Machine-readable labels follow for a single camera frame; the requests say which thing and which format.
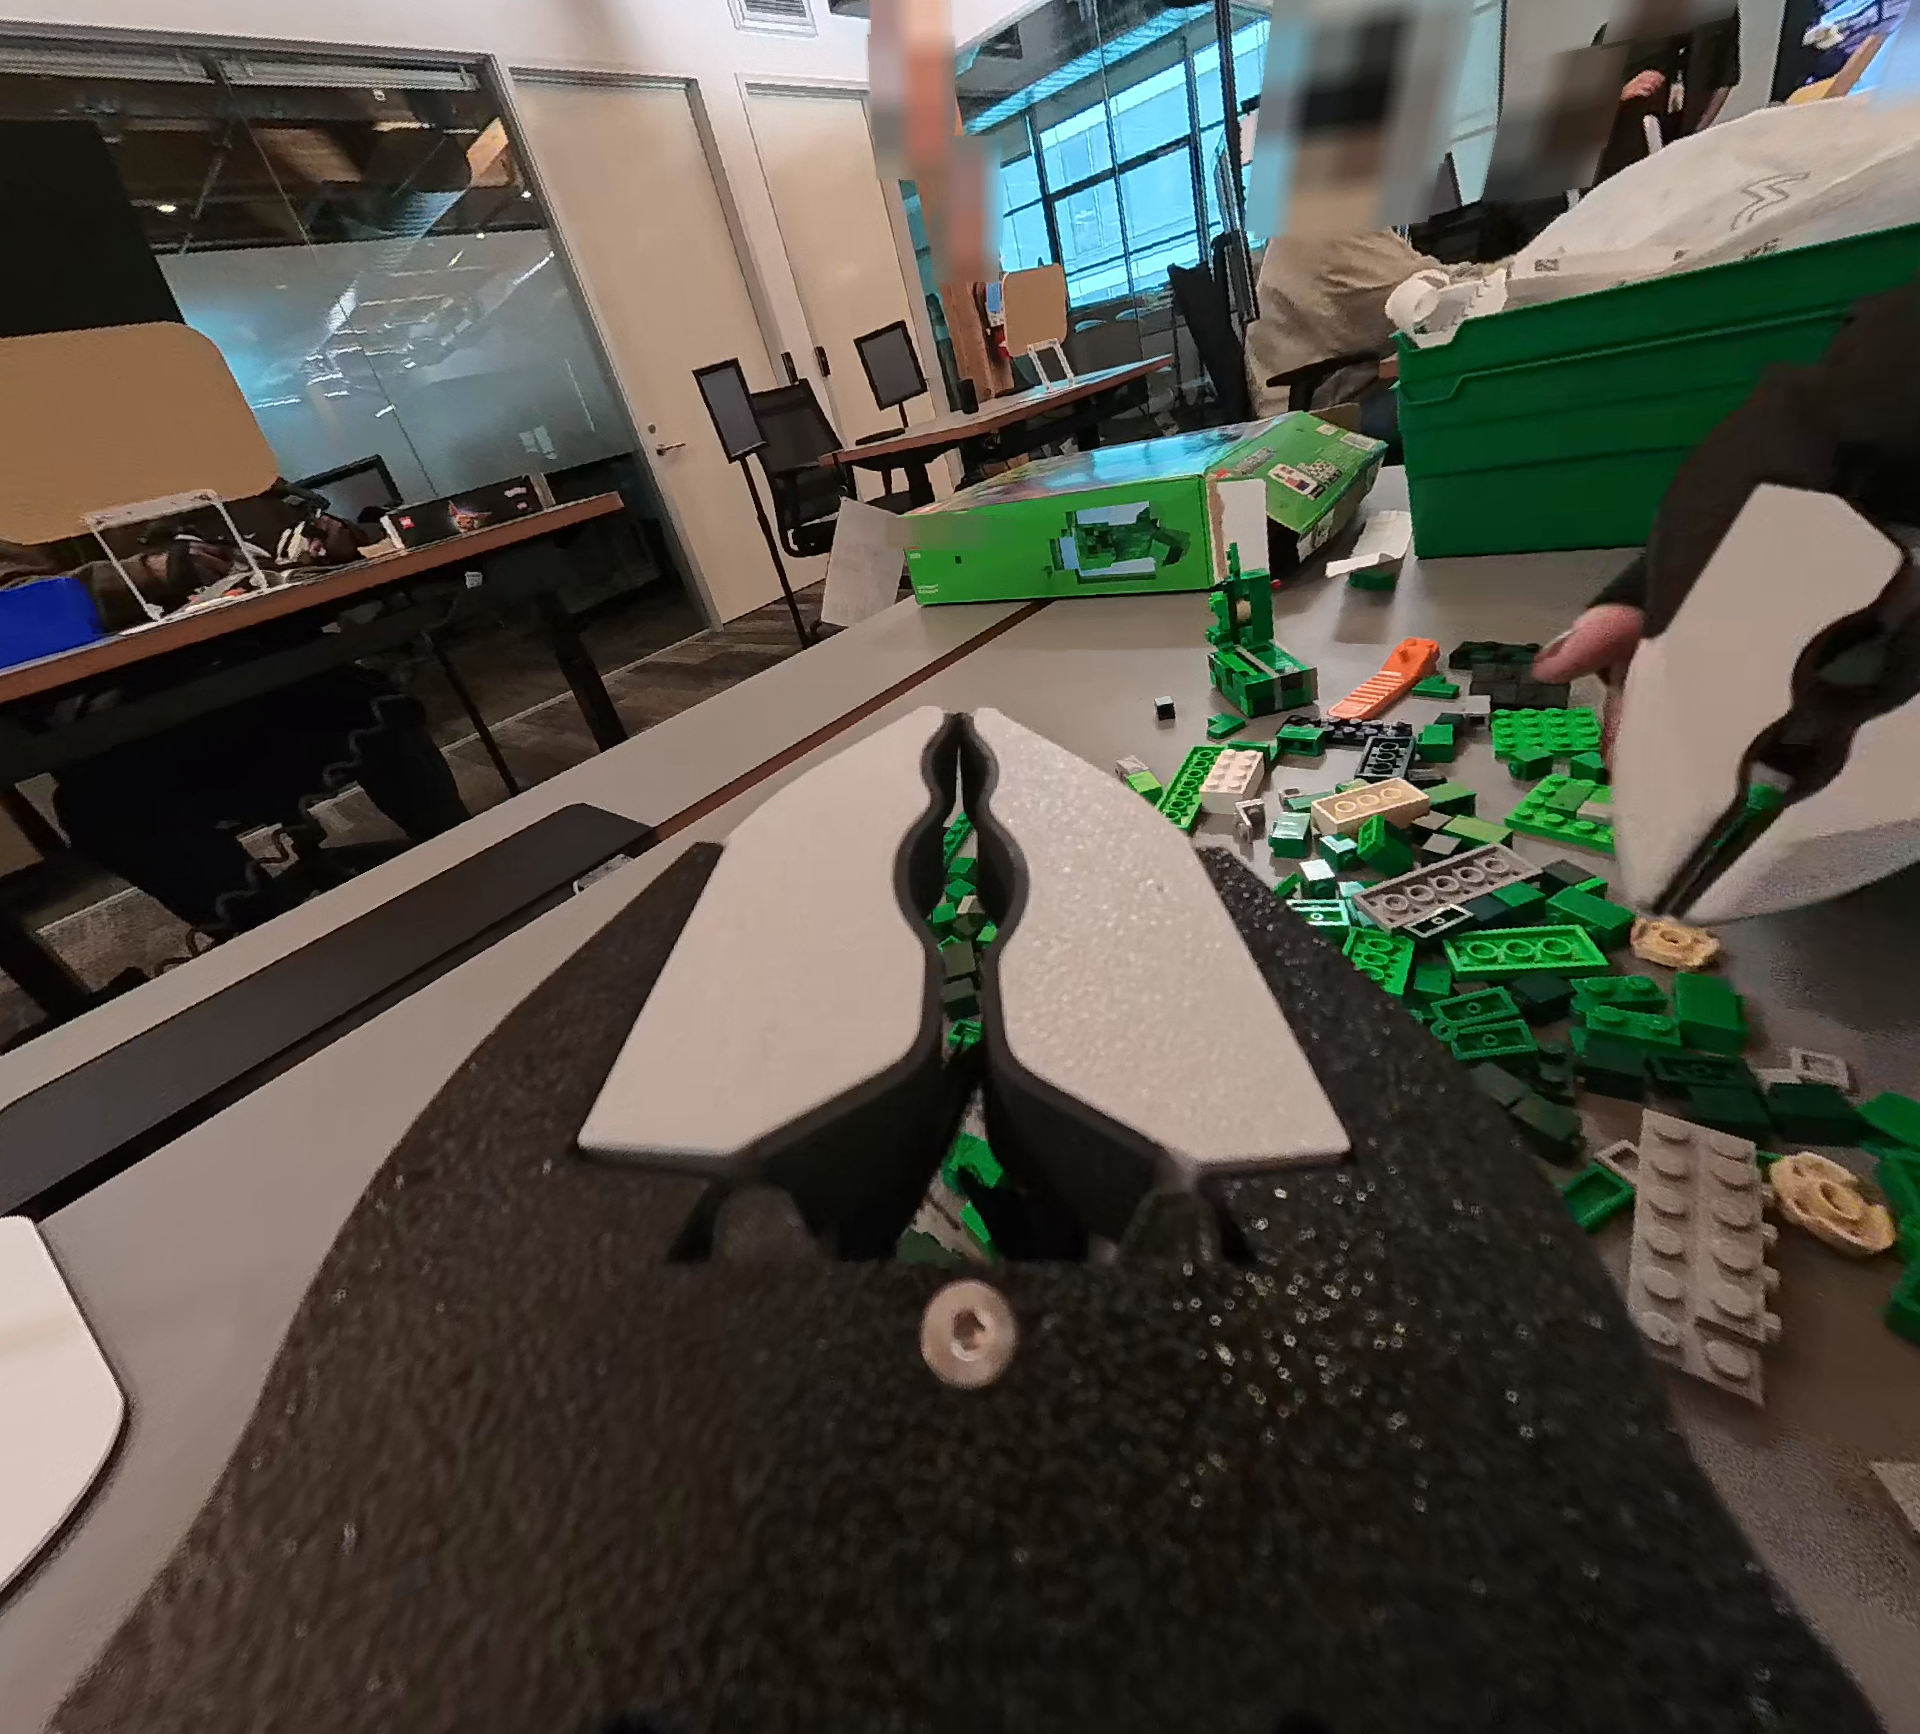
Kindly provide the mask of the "grey desk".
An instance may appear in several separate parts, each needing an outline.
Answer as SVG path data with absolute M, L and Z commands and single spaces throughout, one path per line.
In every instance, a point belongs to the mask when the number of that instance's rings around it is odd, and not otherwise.
M 428 1099 L 680 843 L 726 835 L 763 792 L 921 705 L 995 708 L 1102 768 L 1140 757 L 1168 773 L 1212 705 L 1205 621 L 1204 594 L 902 605 L 5 1055 L 3 1100 L 20 1102 L 560 808 L 666 840 L 43 1219 L 128 1416 L 78 1520 L 3 1599 L 3 1731 L 45 1726 L 174 1550 L 327 1244 Z M 1916 1731 L 1916 1539 L 1868 1468 L 1916 1461 L 1916 1348 L 1881 1321 L 1894 1263 L 1784 1234 L 1780 1271 L 1766 1406 L 1665 1373 L 1673 1416 L 1884 1729 Z

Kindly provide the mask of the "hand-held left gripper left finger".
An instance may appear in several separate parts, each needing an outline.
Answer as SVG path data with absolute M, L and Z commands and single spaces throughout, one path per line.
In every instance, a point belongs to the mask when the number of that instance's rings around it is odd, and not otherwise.
M 731 828 L 587 1110 L 587 1157 L 768 1187 L 833 1254 L 894 1253 L 964 1106 L 929 929 L 961 734 L 909 710 Z

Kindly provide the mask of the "green plastic bin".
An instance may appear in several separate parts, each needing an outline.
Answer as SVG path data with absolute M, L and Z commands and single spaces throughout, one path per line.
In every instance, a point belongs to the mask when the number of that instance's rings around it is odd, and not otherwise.
M 1762 375 L 1916 278 L 1914 224 L 1463 320 L 1398 342 L 1420 558 L 1642 548 L 1672 474 Z

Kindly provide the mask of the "long wooden table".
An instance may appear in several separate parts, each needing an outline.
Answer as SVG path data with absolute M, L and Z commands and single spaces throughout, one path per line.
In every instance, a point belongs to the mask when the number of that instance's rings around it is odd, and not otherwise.
M 438 657 L 443 628 L 513 605 L 537 613 L 593 747 L 615 749 L 627 730 L 560 592 L 566 548 L 620 511 L 612 495 L 582 498 L 5 667 L 3 803 L 36 778 L 315 677 L 411 649 Z

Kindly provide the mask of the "white paper sheet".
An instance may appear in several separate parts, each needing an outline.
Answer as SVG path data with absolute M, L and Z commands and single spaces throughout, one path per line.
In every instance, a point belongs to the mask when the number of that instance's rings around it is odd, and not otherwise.
M 870 500 L 845 498 L 832 523 L 820 621 L 847 631 L 889 610 L 905 573 L 907 524 Z

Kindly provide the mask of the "small wooden table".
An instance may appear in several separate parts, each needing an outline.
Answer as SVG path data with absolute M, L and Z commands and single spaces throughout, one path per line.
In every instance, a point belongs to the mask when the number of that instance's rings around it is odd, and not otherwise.
M 948 452 L 964 461 L 964 474 L 981 463 L 1009 461 L 1059 440 L 1095 449 L 1099 433 L 1117 416 L 1144 409 L 1148 381 L 1175 365 L 1172 355 L 1154 355 L 1061 385 L 1034 387 L 1020 394 L 979 403 L 971 413 L 950 413 L 938 420 L 852 451 L 829 451 L 813 461 L 820 472 L 832 468 L 857 472 L 903 471 L 907 504 L 929 506 L 936 500 L 929 468 Z

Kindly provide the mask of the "green cardboard box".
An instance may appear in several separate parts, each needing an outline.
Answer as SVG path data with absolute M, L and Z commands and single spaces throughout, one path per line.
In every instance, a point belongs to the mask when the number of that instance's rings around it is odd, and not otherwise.
M 1386 447 L 1356 406 L 1031 461 L 903 519 L 921 606 L 1201 592 L 1283 575 L 1366 502 Z

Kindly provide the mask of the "blue plastic bin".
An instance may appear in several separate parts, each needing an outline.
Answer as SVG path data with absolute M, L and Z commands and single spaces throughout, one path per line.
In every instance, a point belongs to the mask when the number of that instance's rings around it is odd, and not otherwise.
M 1 591 L 0 609 L 1 670 L 51 660 L 108 636 L 93 594 L 69 575 L 20 580 Z

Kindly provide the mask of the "orange brick separator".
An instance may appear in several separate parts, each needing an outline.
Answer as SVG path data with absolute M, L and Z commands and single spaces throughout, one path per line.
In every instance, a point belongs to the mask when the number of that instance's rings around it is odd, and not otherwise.
M 1354 691 L 1323 708 L 1325 721 L 1371 721 L 1401 703 L 1438 665 L 1430 638 L 1395 643 L 1384 663 Z

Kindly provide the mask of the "pile of green bricks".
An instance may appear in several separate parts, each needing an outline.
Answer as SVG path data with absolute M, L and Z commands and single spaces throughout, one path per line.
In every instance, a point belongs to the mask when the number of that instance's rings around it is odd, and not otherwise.
M 1189 840 L 1247 862 L 1292 919 L 1345 954 L 1473 1074 L 1550 1171 L 1570 1175 L 1576 1222 L 1630 1216 L 1634 1152 L 1612 1135 L 1574 1143 L 1579 1102 L 1638 1121 L 1682 1121 L 1751 1143 L 1766 1171 L 1816 1152 L 1859 1176 L 1894 1224 L 1874 1261 L 1846 1259 L 1784 1220 L 1787 1248 L 1827 1281 L 1872 1291 L 1884 1326 L 1916 1346 L 1916 919 L 1840 954 L 1804 915 L 1798 977 L 1772 925 L 1718 930 L 1722 958 L 1696 975 L 1638 963 L 1636 915 L 1613 873 L 1612 787 L 1598 699 L 1529 678 L 1531 622 L 1493 621 L 1460 599 L 1463 576 L 1523 588 L 1518 565 L 1441 562 L 1420 570 L 1409 605 L 1336 583 L 1282 592 L 1279 646 L 1308 653 L 1314 707 L 1244 721 L 1209 683 L 1209 655 L 1185 640 L 1209 626 L 1195 596 L 1059 600 L 1016 631 L 1040 646 L 1035 701 L 1014 714 L 1154 803 Z M 1405 638 L 1438 643 L 1411 693 L 1370 721 L 1325 707 L 1370 678 Z M 1260 749 L 1256 800 L 1201 813 L 1197 788 L 1219 749 Z M 1319 837 L 1315 799 L 1386 778 L 1428 792 L 1405 828 L 1368 821 Z M 1504 848 L 1533 873 L 1405 933 L 1349 915 L 1357 892 L 1465 852 Z

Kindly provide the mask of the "grey long plate brick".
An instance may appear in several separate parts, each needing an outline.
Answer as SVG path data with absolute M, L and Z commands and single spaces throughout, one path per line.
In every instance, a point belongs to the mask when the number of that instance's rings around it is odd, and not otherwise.
M 1500 888 L 1523 882 L 1533 868 L 1509 859 L 1502 846 L 1467 850 L 1403 877 L 1368 886 L 1349 899 L 1357 922 L 1387 934 L 1428 925 L 1433 917 L 1455 926 L 1467 905 L 1493 897 Z

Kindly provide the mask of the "tan plate brick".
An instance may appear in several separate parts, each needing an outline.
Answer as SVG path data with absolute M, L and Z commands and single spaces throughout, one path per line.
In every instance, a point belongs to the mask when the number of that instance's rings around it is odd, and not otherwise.
M 1428 811 L 1425 788 L 1405 778 L 1386 778 L 1317 796 L 1308 808 L 1308 818 L 1314 835 L 1321 838 L 1356 840 L 1370 821 L 1384 821 L 1392 828 L 1408 828 Z

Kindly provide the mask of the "black computer monitor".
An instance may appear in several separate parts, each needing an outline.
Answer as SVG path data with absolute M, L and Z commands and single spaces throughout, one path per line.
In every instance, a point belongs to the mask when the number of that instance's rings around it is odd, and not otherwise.
M 905 433 L 909 427 L 907 405 L 929 394 L 909 324 L 894 320 L 855 335 L 852 349 L 876 409 L 882 413 L 894 411 L 897 433 Z

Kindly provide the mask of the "green brick model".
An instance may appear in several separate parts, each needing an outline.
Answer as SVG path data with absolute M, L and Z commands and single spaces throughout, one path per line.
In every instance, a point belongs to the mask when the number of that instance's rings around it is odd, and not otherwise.
M 1245 721 L 1312 708 L 1317 670 L 1278 645 L 1273 580 L 1226 553 L 1226 573 L 1209 594 L 1209 678 L 1226 705 Z

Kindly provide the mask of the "black mesh office chair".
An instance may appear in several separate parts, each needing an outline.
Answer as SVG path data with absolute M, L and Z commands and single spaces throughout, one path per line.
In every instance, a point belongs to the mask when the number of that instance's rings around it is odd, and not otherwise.
M 852 498 L 842 444 L 808 379 L 748 394 L 761 449 L 781 550 L 796 560 L 826 558 L 837 511 Z

